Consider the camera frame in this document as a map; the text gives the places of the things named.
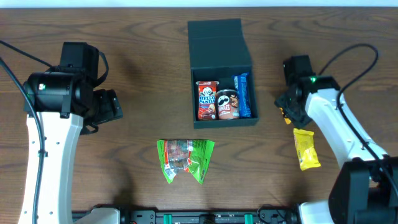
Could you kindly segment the small red Pringles can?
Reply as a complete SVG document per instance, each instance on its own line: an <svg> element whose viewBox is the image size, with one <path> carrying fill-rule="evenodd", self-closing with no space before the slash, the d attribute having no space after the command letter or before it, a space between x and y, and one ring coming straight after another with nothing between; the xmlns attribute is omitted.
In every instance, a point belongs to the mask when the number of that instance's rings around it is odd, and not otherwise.
<svg viewBox="0 0 398 224"><path fill-rule="evenodd" d="M224 89L216 93L218 118L221 120L239 119L239 101L236 90Z"/></svg>

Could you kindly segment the blue cookie roll packet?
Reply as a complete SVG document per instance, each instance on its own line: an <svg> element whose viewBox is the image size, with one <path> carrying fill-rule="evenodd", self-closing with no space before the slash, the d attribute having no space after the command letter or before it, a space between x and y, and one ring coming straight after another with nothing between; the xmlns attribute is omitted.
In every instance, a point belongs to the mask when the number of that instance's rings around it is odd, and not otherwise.
<svg viewBox="0 0 398 224"><path fill-rule="evenodd" d="M238 92L240 118L252 117L251 108L249 104L247 77L248 77L247 73L233 75L234 86L236 91Z"/></svg>

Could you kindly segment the red Hello Panda snack box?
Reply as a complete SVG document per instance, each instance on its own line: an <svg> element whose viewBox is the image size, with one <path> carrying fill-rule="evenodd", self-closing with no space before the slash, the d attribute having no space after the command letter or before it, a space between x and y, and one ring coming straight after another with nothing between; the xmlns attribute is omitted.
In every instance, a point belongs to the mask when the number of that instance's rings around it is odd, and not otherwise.
<svg viewBox="0 0 398 224"><path fill-rule="evenodd" d="M198 86L198 119L217 119L216 91L219 81L197 81Z"/></svg>

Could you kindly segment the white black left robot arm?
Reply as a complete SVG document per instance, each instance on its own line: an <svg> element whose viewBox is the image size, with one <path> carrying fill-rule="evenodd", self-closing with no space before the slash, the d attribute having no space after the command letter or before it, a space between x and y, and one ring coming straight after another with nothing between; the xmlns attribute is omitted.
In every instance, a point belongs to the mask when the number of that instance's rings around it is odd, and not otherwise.
<svg viewBox="0 0 398 224"><path fill-rule="evenodd" d="M72 182L80 135L120 119L114 90L101 77L76 72L32 73L24 83L29 157L19 223L72 223Z"/></svg>

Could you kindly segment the orange Lemond biscuit packet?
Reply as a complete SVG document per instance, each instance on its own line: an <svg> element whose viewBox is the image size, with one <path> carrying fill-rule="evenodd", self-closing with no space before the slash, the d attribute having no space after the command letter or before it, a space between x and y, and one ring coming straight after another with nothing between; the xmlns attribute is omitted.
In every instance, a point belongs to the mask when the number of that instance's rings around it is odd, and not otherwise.
<svg viewBox="0 0 398 224"><path fill-rule="evenodd" d="M283 118L284 118L285 123L286 123L286 124L291 124L292 122L291 122L291 120L287 117L287 114L285 113L284 109L283 109L283 108L279 108L279 109L280 109L280 111L281 111L281 113L282 113L282 116L283 116Z"/></svg>

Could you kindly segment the dark green gift box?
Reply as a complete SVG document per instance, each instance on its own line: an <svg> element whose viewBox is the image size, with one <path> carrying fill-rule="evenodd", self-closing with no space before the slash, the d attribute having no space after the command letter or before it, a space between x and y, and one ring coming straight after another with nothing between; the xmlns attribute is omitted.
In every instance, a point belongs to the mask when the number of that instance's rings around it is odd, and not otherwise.
<svg viewBox="0 0 398 224"><path fill-rule="evenodd" d="M252 73L252 60L245 43L240 19L189 21L188 45L192 83L193 127L228 128L253 126L259 120ZM246 73L251 117L232 120L200 121L198 119L198 81L218 81L218 89L233 89L233 75Z"/></svg>

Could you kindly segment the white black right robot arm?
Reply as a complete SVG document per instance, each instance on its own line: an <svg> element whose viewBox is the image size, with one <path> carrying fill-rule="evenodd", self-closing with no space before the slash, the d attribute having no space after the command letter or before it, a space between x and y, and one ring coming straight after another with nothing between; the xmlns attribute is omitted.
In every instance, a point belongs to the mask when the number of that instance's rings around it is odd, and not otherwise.
<svg viewBox="0 0 398 224"><path fill-rule="evenodd" d="M397 223L397 158L366 133L332 77L289 75L275 101L295 127L314 121L330 145L340 173L328 199L298 207L300 223Z"/></svg>

